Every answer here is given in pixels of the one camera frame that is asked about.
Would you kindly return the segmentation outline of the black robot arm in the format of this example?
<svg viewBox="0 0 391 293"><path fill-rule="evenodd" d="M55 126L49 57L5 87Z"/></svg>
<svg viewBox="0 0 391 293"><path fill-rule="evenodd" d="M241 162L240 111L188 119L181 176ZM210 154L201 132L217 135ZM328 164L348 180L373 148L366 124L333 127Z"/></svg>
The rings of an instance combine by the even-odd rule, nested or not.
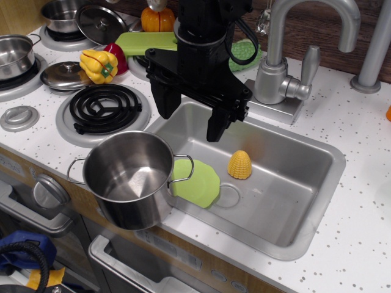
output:
<svg viewBox="0 0 391 293"><path fill-rule="evenodd" d="M171 117L183 95L212 109L206 139L217 142L230 123L244 120L252 96L228 62L235 27L258 40L242 16L252 1L179 1L174 25L177 50L146 50L146 69L160 116Z"/></svg>

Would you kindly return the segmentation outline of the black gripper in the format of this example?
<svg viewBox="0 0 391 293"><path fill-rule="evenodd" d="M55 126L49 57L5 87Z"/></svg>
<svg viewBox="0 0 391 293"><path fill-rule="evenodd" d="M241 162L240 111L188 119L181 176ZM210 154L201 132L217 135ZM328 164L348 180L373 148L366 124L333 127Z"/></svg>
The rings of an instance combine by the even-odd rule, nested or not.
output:
<svg viewBox="0 0 391 293"><path fill-rule="evenodd" d="M190 49L169 51L150 48L146 69L158 113L169 119L181 104L181 96L212 108L206 139L218 142L230 121L247 117L251 91L229 69L228 59L211 64L213 56Z"/></svg>

